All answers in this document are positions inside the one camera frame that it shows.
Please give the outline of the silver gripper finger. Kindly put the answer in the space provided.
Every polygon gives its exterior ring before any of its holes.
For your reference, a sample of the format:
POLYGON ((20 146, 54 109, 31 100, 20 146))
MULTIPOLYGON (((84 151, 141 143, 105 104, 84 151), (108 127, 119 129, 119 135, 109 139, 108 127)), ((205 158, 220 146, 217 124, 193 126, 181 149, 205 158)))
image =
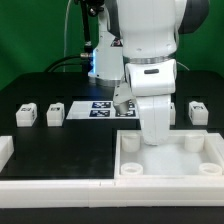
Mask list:
POLYGON ((113 106, 119 114, 126 114, 129 111, 129 102, 134 99, 128 83, 120 83, 115 87, 113 106))

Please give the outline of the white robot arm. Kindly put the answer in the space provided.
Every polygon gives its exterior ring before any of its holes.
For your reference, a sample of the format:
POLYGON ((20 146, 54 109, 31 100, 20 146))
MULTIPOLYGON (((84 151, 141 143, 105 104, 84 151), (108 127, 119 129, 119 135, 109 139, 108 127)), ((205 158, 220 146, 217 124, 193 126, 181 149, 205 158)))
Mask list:
POLYGON ((90 80, 115 87, 114 107, 121 113, 128 110, 130 100, 135 101, 144 141, 164 142, 179 36, 201 26, 210 0, 87 0, 87 4, 99 24, 90 80))

